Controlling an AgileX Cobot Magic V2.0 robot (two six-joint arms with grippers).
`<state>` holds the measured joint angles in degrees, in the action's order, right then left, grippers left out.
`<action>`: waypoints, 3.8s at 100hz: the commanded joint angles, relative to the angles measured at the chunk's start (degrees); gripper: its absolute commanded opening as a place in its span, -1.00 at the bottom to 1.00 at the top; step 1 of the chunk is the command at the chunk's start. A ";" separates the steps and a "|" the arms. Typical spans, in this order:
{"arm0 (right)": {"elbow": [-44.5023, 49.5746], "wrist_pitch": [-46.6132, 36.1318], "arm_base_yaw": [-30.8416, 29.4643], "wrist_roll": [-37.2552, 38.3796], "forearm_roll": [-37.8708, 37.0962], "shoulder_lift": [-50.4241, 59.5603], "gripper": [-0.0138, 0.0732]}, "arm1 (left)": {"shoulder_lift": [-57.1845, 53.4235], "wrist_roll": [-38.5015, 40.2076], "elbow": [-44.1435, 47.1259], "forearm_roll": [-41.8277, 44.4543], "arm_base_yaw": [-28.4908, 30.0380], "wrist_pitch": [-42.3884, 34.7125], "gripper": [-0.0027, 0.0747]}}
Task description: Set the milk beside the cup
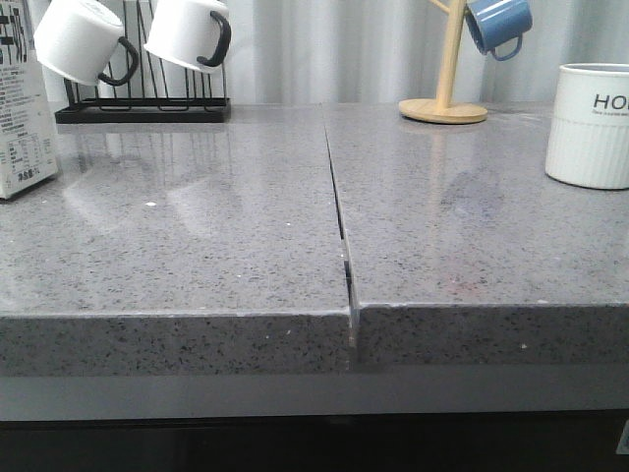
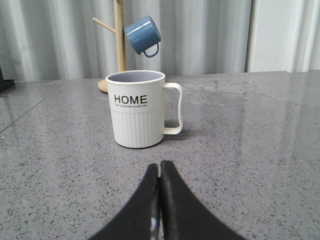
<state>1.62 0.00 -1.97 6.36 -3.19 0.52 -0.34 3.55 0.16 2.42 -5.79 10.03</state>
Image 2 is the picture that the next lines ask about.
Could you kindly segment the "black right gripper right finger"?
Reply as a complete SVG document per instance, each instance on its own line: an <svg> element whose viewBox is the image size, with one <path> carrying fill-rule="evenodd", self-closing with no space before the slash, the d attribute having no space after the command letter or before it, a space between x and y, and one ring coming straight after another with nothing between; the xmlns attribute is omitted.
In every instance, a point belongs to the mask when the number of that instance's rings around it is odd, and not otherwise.
<svg viewBox="0 0 320 240"><path fill-rule="evenodd" d="M196 198L172 161L161 162L161 203L166 240L243 240Z"/></svg>

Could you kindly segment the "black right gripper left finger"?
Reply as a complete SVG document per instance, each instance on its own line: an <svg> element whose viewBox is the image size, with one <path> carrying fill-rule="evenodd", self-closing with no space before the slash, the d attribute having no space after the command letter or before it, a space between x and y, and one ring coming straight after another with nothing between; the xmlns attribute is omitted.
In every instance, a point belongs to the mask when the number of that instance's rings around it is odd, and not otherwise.
<svg viewBox="0 0 320 240"><path fill-rule="evenodd" d="M160 228L158 165L148 165L145 175L120 212L91 240L157 240Z"/></svg>

